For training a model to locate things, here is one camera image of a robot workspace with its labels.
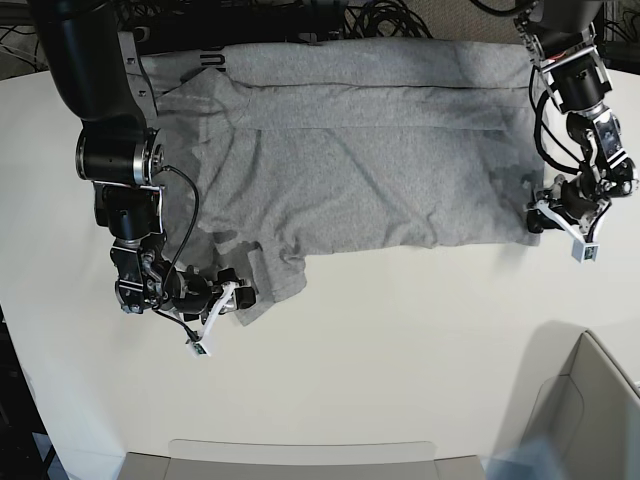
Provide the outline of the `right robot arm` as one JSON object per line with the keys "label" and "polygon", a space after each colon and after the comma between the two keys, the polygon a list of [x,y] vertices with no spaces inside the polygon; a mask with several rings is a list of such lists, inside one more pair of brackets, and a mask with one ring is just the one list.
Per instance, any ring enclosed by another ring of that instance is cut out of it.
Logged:
{"label": "right robot arm", "polygon": [[193,321],[252,307],[255,290],[234,270],[204,276],[163,256],[163,189],[154,182],[167,169],[163,145],[132,95],[111,3],[28,7],[58,93],[82,122],[76,171],[93,184],[96,222],[114,238],[110,257],[122,310],[172,310]]}

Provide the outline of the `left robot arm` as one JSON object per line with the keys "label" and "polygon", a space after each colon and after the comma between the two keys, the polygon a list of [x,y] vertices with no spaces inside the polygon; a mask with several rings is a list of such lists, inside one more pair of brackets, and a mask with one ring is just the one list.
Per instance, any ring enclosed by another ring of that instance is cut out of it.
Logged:
{"label": "left robot arm", "polygon": [[[552,168],[568,174],[534,194],[529,226],[534,233],[558,228],[562,221],[577,226],[591,242],[611,202],[631,195],[639,180],[624,149],[620,124],[605,103],[612,89],[596,46],[593,25],[599,1],[518,1],[515,26],[544,90],[534,107],[534,141]],[[559,165],[542,145],[544,110],[548,102],[566,118],[566,130],[582,157],[575,168]]]}

